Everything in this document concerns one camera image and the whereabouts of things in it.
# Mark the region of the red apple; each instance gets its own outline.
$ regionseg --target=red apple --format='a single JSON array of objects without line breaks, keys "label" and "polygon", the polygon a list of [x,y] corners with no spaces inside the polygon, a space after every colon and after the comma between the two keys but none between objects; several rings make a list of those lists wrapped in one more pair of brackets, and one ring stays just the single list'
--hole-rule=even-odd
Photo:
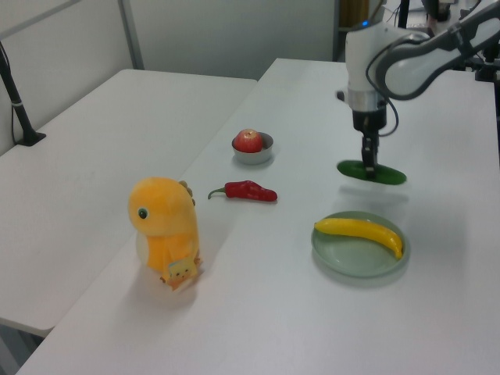
[{"label": "red apple", "polygon": [[263,138],[258,131],[244,129],[234,139],[234,148],[239,152],[261,152],[263,150]]}]

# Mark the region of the cable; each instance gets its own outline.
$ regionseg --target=cable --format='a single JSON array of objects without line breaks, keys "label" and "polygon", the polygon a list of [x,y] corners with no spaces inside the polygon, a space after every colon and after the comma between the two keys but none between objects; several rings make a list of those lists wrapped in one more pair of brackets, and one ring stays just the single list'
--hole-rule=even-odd
[{"label": "cable", "polygon": [[[10,73],[9,57],[7,56],[7,52],[5,52],[5,49],[3,48],[3,44],[1,41],[0,41],[0,51],[2,52],[3,57],[5,58],[5,62],[7,63],[7,68],[9,69],[9,73]],[[10,106],[10,134],[12,136],[13,144],[17,145],[16,137],[14,136],[14,105],[12,105],[12,103]]]},{"label": "cable", "polygon": [[475,10],[475,8],[477,8],[477,6],[478,6],[480,3],[481,3],[481,0],[477,0],[477,3],[476,3],[476,4],[474,4],[474,6],[473,6],[471,9],[469,9],[469,11],[473,12],[473,11]]},{"label": "cable", "polygon": [[399,9],[396,9],[397,12],[396,12],[396,17],[394,17],[394,27],[396,27],[396,22],[398,22],[398,18],[399,18]]},{"label": "cable", "polygon": [[396,8],[396,9],[394,9],[394,12],[391,14],[391,16],[389,17],[389,19],[387,21],[385,21],[385,23],[388,23],[391,20],[391,18],[394,17],[394,14],[396,14],[398,12],[398,10],[399,10],[399,7]]},{"label": "cable", "polygon": [[378,92],[380,95],[382,95],[382,98],[384,98],[384,100],[391,106],[392,111],[394,112],[394,116],[396,118],[396,124],[394,125],[394,128],[386,134],[379,134],[379,137],[387,137],[387,136],[393,134],[398,129],[398,126],[399,126],[399,115],[398,115],[398,111],[396,110],[396,107],[394,107],[394,104],[392,104],[392,101],[390,100],[390,98],[388,96],[386,96],[382,92],[382,90],[379,89],[379,87],[377,85],[375,85],[375,82],[372,81],[372,79],[370,78],[370,75],[369,75],[370,67],[373,65],[375,60],[378,59],[379,56],[382,55],[384,52],[386,52],[390,47],[391,47],[391,45],[388,45],[387,47],[383,48],[380,52],[378,52],[375,55],[375,57],[372,59],[372,61],[370,61],[370,63],[366,67],[366,71],[365,71],[366,79],[368,80],[368,82],[370,82],[370,84],[373,86],[375,91]]}]

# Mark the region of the gray bowl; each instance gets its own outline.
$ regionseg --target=gray bowl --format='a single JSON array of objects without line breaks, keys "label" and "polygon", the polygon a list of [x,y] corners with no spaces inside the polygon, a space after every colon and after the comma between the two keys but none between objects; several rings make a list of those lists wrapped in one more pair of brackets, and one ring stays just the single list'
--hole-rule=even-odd
[{"label": "gray bowl", "polygon": [[262,151],[261,152],[241,152],[234,148],[234,139],[231,142],[233,146],[234,156],[236,160],[243,164],[255,165],[262,164],[270,159],[273,149],[273,137],[266,133],[259,132],[262,137]]}]

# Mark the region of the yellow plush toy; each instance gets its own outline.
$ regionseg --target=yellow plush toy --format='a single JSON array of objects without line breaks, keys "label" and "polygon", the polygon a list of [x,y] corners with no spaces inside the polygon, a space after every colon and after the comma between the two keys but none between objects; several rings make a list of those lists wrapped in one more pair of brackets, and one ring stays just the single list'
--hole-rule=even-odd
[{"label": "yellow plush toy", "polygon": [[139,259],[159,271],[172,290],[198,275],[198,224],[191,196],[184,181],[148,177],[134,186],[128,202]]}]

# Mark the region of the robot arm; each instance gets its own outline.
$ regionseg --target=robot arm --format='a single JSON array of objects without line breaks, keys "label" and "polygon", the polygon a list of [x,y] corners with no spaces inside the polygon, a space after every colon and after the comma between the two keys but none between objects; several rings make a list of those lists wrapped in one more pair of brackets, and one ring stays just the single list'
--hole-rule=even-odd
[{"label": "robot arm", "polygon": [[483,0],[471,14],[432,39],[369,21],[348,33],[348,87],[337,97],[351,107],[354,128],[363,134],[362,160],[368,178],[376,176],[378,132],[386,124],[387,104],[393,106],[390,99],[416,98],[438,75],[498,39],[500,0]]}]

